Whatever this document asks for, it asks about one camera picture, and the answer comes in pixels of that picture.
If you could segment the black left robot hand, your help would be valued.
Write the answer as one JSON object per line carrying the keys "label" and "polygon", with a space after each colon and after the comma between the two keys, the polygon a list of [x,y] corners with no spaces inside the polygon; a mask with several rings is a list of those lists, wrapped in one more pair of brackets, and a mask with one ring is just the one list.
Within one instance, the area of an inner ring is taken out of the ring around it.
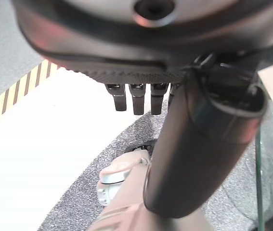
{"label": "black left robot hand", "polygon": [[103,83],[134,112],[146,84],[172,85],[152,154],[146,208],[182,218],[223,183],[268,108],[258,72],[273,65],[273,0],[14,0],[40,55]]}

